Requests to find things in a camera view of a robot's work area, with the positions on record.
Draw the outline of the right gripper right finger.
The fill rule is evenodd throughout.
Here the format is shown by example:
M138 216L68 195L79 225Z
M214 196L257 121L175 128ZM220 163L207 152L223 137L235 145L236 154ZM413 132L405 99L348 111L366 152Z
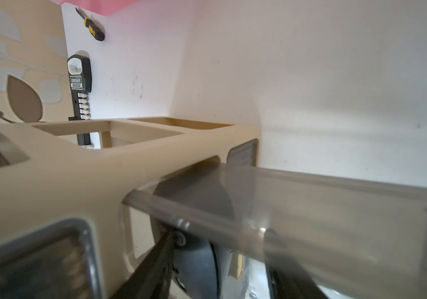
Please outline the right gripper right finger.
M325 299L316 282L293 257L282 254L286 248L273 229L263 238L264 263L272 299Z

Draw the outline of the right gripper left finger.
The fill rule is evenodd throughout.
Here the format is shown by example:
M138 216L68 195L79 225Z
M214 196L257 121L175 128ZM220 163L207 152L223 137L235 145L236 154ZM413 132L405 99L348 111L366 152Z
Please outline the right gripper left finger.
M174 261L174 232L163 234L113 299L167 299Z

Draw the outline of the grey top drawer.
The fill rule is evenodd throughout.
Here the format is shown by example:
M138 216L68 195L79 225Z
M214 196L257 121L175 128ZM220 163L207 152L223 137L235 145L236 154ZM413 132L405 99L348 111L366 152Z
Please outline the grey top drawer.
M197 216L154 195L163 181L193 177L216 179L235 216ZM131 191L123 202L149 216L155 243L190 218L227 246L232 259L220 299L271 299L267 229L326 299L427 299L427 188L204 161Z

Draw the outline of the black computer mouse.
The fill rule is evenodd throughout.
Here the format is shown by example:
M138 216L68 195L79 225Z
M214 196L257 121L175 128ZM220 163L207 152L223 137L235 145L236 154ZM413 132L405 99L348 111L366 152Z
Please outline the black computer mouse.
M171 178L159 183L154 195L195 209L197 216L235 216L226 190L216 179ZM172 278L189 298L221 298L231 259L231 250L209 237L201 221L185 218L176 225Z

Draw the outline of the beige drawer organizer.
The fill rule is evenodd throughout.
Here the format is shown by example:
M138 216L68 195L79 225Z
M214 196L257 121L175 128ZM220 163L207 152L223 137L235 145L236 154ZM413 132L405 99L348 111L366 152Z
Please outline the beige drawer organizer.
M171 118L0 125L0 245L65 219L86 221L106 299L134 267L125 196L259 141L251 125Z

